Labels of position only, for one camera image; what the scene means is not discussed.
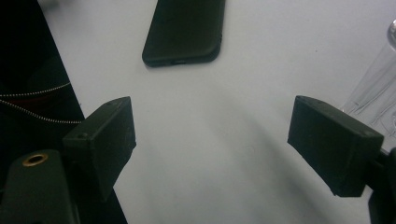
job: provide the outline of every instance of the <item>clear glass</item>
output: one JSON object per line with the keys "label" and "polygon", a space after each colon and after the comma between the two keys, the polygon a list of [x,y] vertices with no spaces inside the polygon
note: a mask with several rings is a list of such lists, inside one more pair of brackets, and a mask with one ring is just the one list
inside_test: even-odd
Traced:
{"label": "clear glass", "polygon": [[385,150],[396,147],[396,21],[388,43],[341,109],[384,134]]}

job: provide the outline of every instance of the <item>white surface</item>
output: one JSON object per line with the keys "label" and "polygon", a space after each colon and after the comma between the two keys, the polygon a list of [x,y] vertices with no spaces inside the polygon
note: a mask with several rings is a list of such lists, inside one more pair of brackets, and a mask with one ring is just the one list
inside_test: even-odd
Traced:
{"label": "white surface", "polygon": [[155,0],[42,5],[84,114],[131,96],[115,187],[130,223],[370,223],[287,141],[297,94],[341,106],[386,43],[394,1],[227,0],[213,63],[147,68]]}

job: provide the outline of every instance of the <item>smartphone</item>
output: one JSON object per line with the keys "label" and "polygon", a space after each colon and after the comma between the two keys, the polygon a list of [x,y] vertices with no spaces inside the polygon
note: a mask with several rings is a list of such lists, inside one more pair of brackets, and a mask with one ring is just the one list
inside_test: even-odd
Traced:
{"label": "smartphone", "polygon": [[150,67],[207,63],[219,55],[225,0],[158,0],[143,49]]}

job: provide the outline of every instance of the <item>phone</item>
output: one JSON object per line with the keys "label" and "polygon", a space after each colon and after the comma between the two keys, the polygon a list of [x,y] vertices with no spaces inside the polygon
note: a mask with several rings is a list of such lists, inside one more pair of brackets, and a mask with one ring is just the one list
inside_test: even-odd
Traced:
{"label": "phone", "polygon": [[150,67],[207,63],[219,55],[225,0],[158,0],[143,49]]}

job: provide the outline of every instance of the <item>glass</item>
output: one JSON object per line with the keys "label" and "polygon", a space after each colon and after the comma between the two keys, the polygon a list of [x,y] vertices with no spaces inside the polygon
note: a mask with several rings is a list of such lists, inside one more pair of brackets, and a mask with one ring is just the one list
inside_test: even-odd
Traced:
{"label": "glass", "polygon": [[396,147],[396,21],[388,28],[388,43],[341,109],[384,134],[385,150]]}

